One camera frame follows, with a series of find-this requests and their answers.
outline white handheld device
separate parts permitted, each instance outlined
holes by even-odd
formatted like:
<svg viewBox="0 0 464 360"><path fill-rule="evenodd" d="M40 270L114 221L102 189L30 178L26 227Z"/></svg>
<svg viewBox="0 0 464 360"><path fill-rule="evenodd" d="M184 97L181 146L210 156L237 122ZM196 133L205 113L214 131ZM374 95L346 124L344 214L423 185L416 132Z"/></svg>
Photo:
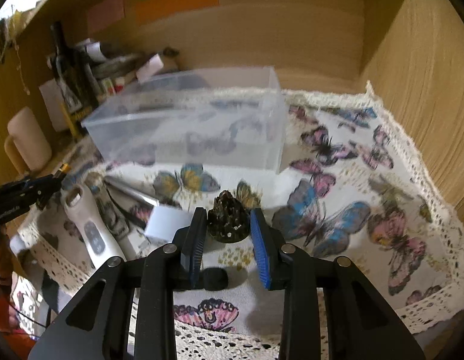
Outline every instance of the white handheld device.
<svg viewBox="0 0 464 360"><path fill-rule="evenodd" d="M126 261L122 249L105 226L97 203L87 186L74 185L63 199L63 207L82 235L96 269L100 268L110 257L120 256Z"/></svg>

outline bottle neck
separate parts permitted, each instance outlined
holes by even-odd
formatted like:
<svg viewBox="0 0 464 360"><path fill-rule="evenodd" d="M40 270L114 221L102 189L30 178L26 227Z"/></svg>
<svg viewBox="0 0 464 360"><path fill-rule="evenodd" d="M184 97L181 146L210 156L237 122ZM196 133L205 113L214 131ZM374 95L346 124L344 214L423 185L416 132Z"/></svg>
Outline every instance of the bottle neck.
<svg viewBox="0 0 464 360"><path fill-rule="evenodd" d="M65 42L65 36L63 34L62 23L56 21L51 26L53 41L55 42L55 49L57 55L68 54L69 48L67 42Z"/></svg>

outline pink sticky note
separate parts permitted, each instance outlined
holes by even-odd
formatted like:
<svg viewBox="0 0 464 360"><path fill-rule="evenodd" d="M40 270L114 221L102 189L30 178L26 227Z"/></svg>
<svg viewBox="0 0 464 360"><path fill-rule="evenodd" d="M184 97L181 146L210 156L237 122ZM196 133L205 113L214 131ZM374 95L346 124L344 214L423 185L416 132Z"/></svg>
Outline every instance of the pink sticky note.
<svg viewBox="0 0 464 360"><path fill-rule="evenodd" d="M123 0L103 0L87 11L88 33L103 30L124 17Z"/></svg>

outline silver screw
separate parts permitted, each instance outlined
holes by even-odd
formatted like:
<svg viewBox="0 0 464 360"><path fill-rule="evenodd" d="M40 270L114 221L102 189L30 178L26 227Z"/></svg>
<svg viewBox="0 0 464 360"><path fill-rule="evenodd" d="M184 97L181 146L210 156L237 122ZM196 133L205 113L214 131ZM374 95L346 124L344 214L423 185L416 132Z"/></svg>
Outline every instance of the silver screw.
<svg viewBox="0 0 464 360"><path fill-rule="evenodd" d="M177 247L174 244L166 244L163 249L164 253L173 253L177 250Z"/></svg>
<svg viewBox="0 0 464 360"><path fill-rule="evenodd" d="M281 249L286 254L292 254L293 252L295 252L295 246L293 246L292 244L282 245Z"/></svg>
<svg viewBox="0 0 464 360"><path fill-rule="evenodd" d="M120 257L118 257L118 256L110 257L107 260L107 265L109 267L113 268L114 266L119 266L121 262L122 262L122 259Z"/></svg>
<svg viewBox="0 0 464 360"><path fill-rule="evenodd" d="M340 256L337 258L337 264L343 266L344 268L347 268L348 266L350 266L351 261L348 257Z"/></svg>

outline orange sticky note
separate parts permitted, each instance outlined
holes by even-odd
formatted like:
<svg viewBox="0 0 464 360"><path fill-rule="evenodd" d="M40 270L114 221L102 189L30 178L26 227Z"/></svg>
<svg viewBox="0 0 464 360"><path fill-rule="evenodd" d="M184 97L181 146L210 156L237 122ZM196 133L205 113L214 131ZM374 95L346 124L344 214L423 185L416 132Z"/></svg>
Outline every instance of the orange sticky note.
<svg viewBox="0 0 464 360"><path fill-rule="evenodd" d="M103 30L124 17L123 0L103 0L87 11L88 33Z"/></svg>
<svg viewBox="0 0 464 360"><path fill-rule="evenodd" d="M135 13L140 25L177 12L217 6L218 0L146 0L135 5Z"/></svg>

